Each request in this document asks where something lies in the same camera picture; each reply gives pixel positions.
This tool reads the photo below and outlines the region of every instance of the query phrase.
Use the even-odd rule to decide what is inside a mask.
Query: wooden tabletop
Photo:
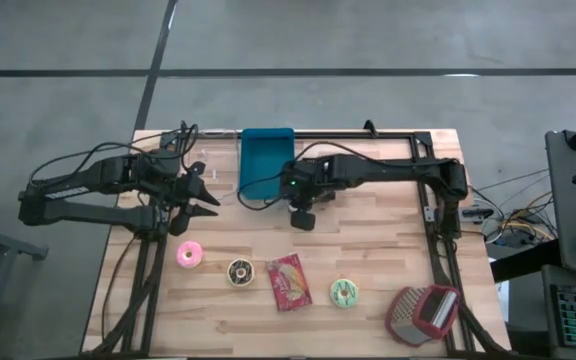
[[[432,133],[436,157],[463,161],[455,130],[427,131]],[[137,131],[135,139],[158,132],[161,131]],[[298,140],[296,151],[313,141]],[[407,141],[336,142],[374,158],[410,157]],[[158,144],[159,138],[138,143],[144,150]],[[219,216],[193,218],[186,233],[169,236],[150,355],[444,355],[443,342],[426,343],[415,349],[396,343],[384,328],[388,305],[401,288],[424,287],[433,282],[415,183],[370,183],[339,192],[335,201],[315,205],[316,227],[312,232],[303,232],[290,226],[285,204],[252,212],[237,202],[233,194],[238,183],[237,146],[234,136],[232,140],[199,140],[187,160],[207,164],[203,178],[221,206],[202,203]],[[336,148],[323,145],[315,146],[306,155],[337,152]],[[469,198],[461,205],[470,204]],[[138,205],[136,194],[122,194],[118,205]],[[464,228],[477,230],[472,225]],[[119,227],[110,233],[84,350],[101,342],[103,298],[117,259],[131,237]],[[200,243],[205,251],[203,261],[194,269],[180,268],[175,258],[179,244],[188,240]],[[457,258],[466,301],[484,328],[500,345],[509,348],[484,243],[480,236],[472,234],[464,234],[458,241]],[[108,303],[106,331],[128,304],[137,243],[118,272]],[[313,304],[280,313],[265,263],[290,253],[299,254]],[[226,267],[238,258],[250,260],[256,272],[252,284],[245,288],[231,286],[225,275]],[[330,301],[330,285],[340,278],[350,279],[359,287],[359,302],[354,308],[337,308]],[[135,345],[141,339],[140,328],[137,326]],[[455,336],[459,338],[459,331],[455,331]]]

